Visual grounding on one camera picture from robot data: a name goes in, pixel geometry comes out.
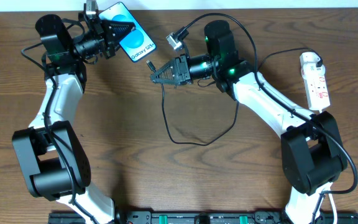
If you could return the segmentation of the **blue Galaxy smartphone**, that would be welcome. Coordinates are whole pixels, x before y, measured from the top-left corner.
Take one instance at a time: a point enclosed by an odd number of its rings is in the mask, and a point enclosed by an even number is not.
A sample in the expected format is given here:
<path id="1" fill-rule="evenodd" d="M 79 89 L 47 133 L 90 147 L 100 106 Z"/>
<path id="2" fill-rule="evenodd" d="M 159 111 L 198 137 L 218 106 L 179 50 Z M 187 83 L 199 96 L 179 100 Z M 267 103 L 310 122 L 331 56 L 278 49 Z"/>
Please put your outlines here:
<path id="1" fill-rule="evenodd" d="M 114 22 L 134 23 L 135 29 L 120 41 L 121 48 L 132 62 L 136 63 L 142 60 L 157 48 L 154 41 L 149 37 L 123 2 L 118 2 L 107 8 L 99 16 L 102 19 Z"/>

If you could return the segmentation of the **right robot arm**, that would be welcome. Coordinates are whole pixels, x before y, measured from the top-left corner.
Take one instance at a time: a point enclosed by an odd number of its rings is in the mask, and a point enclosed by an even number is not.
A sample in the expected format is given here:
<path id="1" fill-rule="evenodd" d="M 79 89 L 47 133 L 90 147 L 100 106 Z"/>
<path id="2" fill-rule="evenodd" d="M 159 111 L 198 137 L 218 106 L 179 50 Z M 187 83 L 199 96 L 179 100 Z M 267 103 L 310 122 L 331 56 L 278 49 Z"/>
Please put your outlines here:
<path id="1" fill-rule="evenodd" d="M 276 90 L 260 73 L 258 61 L 240 58 L 229 26 L 232 18 L 220 15 L 204 27 L 207 53 L 184 53 L 160 69 L 151 81 L 160 85 L 186 85 L 212 78 L 217 88 L 237 105 L 255 112 L 281 141 L 282 167 L 291 184 L 282 220 L 287 223 L 323 221 L 321 204 L 332 197 L 332 184 L 342 171 L 354 167 L 345 150 L 334 117 L 327 112 L 329 97 L 322 58 L 303 48 L 300 63 L 308 107 L 303 108 Z"/>

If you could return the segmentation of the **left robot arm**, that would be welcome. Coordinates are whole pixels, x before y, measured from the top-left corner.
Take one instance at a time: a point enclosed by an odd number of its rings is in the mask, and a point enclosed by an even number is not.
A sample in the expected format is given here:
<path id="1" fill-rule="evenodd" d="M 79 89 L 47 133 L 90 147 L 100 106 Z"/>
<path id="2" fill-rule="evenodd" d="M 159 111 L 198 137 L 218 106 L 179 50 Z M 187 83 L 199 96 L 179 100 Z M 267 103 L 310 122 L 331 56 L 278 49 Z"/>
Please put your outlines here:
<path id="1" fill-rule="evenodd" d="M 85 92 L 86 66 L 113 57 L 135 24 L 82 12 L 75 21 L 47 14 L 35 29 L 45 48 L 38 66 L 46 92 L 34 120 L 12 136 L 27 189 L 33 197 L 67 205 L 85 223 L 126 223 L 126 213 L 92 182 L 90 162 L 72 124 Z"/>

